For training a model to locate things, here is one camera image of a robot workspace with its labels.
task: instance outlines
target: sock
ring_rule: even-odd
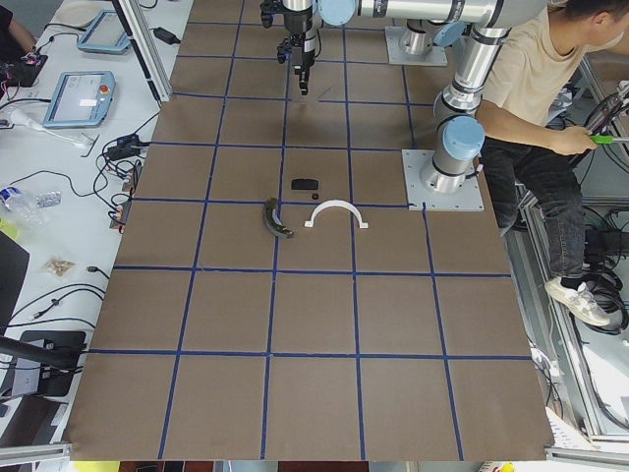
[[[581,277],[579,277],[579,278],[561,277],[561,286],[562,287],[571,288],[573,290],[576,290],[576,289],[579,288],[579,285],[581,285]]]

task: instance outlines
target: white sneaker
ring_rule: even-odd
[[[546,293],[565,305],[583,323],[594,326],[609,325],[607,313],[597,304],[585,282],[577,290],[561,285],[561,277],[555,277],[543,285]]]

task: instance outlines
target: black pants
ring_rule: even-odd
[[[550,274],[580,277],[585,249],[581,188],[568,157],[544,147],[487,138],[482,163],[501,234],[517,218],[518,179],[538,199],[548,235]]]

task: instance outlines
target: man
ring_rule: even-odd
[[[0,6],[0,61],[16,61],[32,52],[35,38],[13,19],[10,10]]]
[[[582,282],[585,216],[567,157],[597,146],[578,126],[546,128],[547,111],[586,52],[629,53],[629,0],[568,0],[515,28],[487,79],[477,119],[482,160],[501,234],[517,214],[515,180],[537,197],[549,243],[546,292],[590,325],[609,317]]]

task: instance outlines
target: beige t-shirt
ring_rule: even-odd
[[[532,20],[514,28],[502,46],[486,81],[483,99],[514,115],[544,126],[548,109],[570,81],[583,56],[617,44],[622,34],[604,46],[581,46],[561,56],[550,40],[548,5]]]

